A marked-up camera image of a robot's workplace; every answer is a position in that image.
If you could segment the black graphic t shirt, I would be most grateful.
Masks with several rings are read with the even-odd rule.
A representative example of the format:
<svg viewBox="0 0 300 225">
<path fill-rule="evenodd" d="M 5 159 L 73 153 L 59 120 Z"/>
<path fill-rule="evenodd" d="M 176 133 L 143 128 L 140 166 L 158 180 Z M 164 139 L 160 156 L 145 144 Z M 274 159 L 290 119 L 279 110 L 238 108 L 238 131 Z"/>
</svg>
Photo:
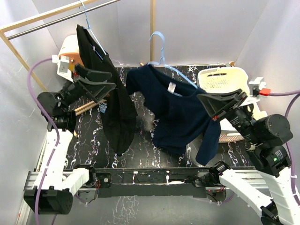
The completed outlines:
<svg viewBox="0 0 300 225">
<path fill-rule="evenodd" d="M 101 49 L 92 36 L 81 25 L 76 27 L 79 55 L 88 69 L 110 72 L 109 83 L 116 84 L 105 102 L 99 105 L 104 134 L 114 152 L 125 153 L 135 134 L 137 112 L 120 74 L 109 58 L 108 52 Z"/>
</svg>

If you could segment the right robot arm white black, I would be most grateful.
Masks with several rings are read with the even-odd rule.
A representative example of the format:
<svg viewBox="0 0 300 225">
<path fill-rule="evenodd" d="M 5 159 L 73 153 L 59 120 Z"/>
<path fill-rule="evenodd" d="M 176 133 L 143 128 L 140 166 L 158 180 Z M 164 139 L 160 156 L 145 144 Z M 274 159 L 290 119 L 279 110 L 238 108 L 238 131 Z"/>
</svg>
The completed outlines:
<svg viewBox="0 0 300 225">
<path fill-rule="evenodd" d="M 270 195 L 251 186 L 223 161 L 195 180 L 204 186 L 221 185 L 231 189 L 257 213 L 264 225 L 299 224 L 300 194 L 295 186 L 292 156 L 286 150 L 293 138 L 288 119 L 272 114 L 256 120 L 253 107 L 244 105 L 247 94 L 240 89 L 225 94 L 199 94 L 197 97 L 214 121 L 227 119 L 250 143 L 247 154 Z"/>
</svg>

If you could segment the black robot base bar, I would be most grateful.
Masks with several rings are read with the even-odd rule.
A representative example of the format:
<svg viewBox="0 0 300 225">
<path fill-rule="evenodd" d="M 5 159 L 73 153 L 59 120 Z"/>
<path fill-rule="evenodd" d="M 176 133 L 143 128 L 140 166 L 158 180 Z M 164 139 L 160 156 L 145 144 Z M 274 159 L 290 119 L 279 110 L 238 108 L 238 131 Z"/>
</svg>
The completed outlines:
<svg viewBox="0 0 300 225">
<path fill-rule="evenodd" d="M 226 201 L 233 195 L 209 180 L 205 167 L 96 169 L 99 198 L 191 196 Z"/>
</svg>

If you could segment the navy blue t shirt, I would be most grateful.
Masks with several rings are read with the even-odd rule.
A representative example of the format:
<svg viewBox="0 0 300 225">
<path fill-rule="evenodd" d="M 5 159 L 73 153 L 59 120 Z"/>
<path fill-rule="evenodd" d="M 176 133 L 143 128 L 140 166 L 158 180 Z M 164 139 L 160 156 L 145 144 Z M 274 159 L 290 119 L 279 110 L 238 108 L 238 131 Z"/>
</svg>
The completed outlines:
<svg viewBox="0 0 300 225">
<path fill-rule="evenodd" d="M 152 65 L 131 69 L 127 73 L 128 94 L 144 96 L 144 106 L 157 120 L 152 142 L 172 154 L 184 154 L 186 146 L 199 135 L 202 143 L 195 160 L 208 164 L 217 154 L 221 126 L 207 114 L 197 96 L 205 91 L 175 80 Z"/>
</svg>

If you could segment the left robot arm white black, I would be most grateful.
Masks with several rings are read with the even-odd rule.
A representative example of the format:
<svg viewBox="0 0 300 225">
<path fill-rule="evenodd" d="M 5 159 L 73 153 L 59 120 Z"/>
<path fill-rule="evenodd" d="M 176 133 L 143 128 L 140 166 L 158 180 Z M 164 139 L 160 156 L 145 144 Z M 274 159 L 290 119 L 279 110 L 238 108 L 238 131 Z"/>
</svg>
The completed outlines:
<svg viewBox="0 0 300 225">
<path fill-rule="evenodd" d="M 75 66 L 71 79 L 58 92 L 41 92 L 34 97 L 47 120 L 45 159 L 31 188 L 23 198 L 37 214 L 62 214 L 71 211 L 73 197 L 83 186 L 92 187 L 97 176 L 93 166 L 78 165 L 64 177 L 69 144 L 74 136 L 76 112 L 69 106 L 82 96 L 99 103 L 116 84 L 109 82 L 112 73 Z"/>
</svg>

